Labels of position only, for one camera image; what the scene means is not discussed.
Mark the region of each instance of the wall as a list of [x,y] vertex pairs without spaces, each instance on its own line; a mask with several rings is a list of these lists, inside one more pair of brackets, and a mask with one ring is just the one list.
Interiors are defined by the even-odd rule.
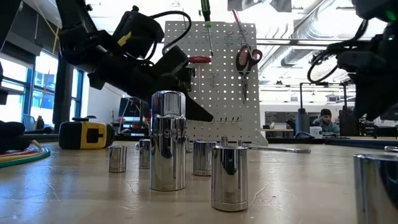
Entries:
[[110,123],[111,112],[114,113],[114,119],[117,121],[119,114],[119,104],[123,91],[105,84],[102,90],[85,85],[83,87],[83,100],[82,105],[86,104],[87,107],[82,106],[81,116],[94,115],[97,119],[93,119],[94,122]]
[[[260,103],[261,127],[266,123],[265,112],[297,112],[299,108],[298,103]],[[338,119],[338,111],[343,109],[343,104],[307,104],[304,108],[308,113],[320,113],[322,109],[327,108],[331,111],[332,121],[335,121]]]

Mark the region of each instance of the man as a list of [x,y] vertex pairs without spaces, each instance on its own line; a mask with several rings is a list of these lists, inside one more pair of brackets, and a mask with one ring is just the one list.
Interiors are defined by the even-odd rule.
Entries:
[[313,121],[313,123],[322,128],[322,135],[324,136],[340,135],[339,126],[331,122],[331,112],[329,109],[322,109],[320,118]]

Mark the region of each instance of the ceiling duct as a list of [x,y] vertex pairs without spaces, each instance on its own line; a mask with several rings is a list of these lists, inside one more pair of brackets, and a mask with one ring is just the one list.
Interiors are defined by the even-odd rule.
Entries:
[[[316,30],[316,23],[319,22],[319,15],[329,9],[336,0],[326,0],[314,10],[306,21],[292,34],[292,39],[329,39],[333,38],[330,34],[322,34]],[[313,52],[310,49],[294,49],[289,46],[281,46],[275,53],[261,66],[260,72],[275,62],[280,62],[283,67],[293,67],[297,62]]]

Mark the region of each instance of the pegboard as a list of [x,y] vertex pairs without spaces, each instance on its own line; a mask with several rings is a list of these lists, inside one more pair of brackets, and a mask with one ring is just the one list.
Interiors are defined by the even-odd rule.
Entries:
[[[256,26],[243,24],[246,42],[238,32],[236,24],[212,22],[211,41],[214,56],[211,63],[192,65],[190,97],[214,116],[210,123],[188,121],[187,134],[191,140],[219,140],[228,136],[229,141],[253,142],[266,145],[260,133],[260,105],[257,66],[248,75],[248,93],[245,104],[242,101],[241,76],[235,67],[235,58],[243,45],[256,49]],[[182,21],[167,21],[165,43],[173,41],[185,31]],[[190,32],[176,44],[188,56],[210,56],[208,31],[204,22],[192,22]]]

